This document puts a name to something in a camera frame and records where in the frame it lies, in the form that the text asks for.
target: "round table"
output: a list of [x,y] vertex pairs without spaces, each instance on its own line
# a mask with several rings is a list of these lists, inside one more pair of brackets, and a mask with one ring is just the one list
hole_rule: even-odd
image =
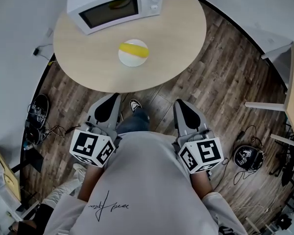
[[[206,18],[198,0],[163,0],[159,16],[137,19],[85,35],[62,13],[54,31],[54,52],[63,71],[77,83],[101,92],[128,93],[162,84],[185,70],[199,54]],[[127,67],[119,45],[139,39],[149,57]]]

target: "power adapter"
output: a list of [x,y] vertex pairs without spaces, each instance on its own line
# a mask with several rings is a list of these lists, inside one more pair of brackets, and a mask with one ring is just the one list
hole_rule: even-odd
[[38,53],[39,53],[39,49],[38,49],[38,48],[35,48],[35,50],[34,50],[34,52],[33,52],[33,55],[34,55],[34,56],[37,56]]

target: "jeans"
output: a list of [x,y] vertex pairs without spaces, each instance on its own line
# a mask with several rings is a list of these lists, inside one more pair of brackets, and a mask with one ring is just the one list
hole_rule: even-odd
[[149,131],[149,117],[146,111],[142,108],[137,108],[132,116],[126,118],[118,127],[117,133],[135,131]]

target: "microwave window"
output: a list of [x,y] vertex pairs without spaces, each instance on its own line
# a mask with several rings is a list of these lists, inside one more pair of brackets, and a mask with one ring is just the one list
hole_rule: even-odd
[[137,0],[113,0],[81,12],[89,28],[138,14]]

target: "white wall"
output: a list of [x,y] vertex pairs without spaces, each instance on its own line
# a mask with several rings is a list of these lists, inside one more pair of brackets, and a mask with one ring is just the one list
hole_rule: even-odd
[[294,0],[207,0],[242,27],[264,51],[294,41]]
[[[48,61],[33,56],[37,46],[52,43],[48,28],[65,9],[66,0],[0,0],[0,148],[10,166],[20,162],[27,106]],[[52,46],[43,48],[50,58]],[[11,222],[0,201],[0,221]]]

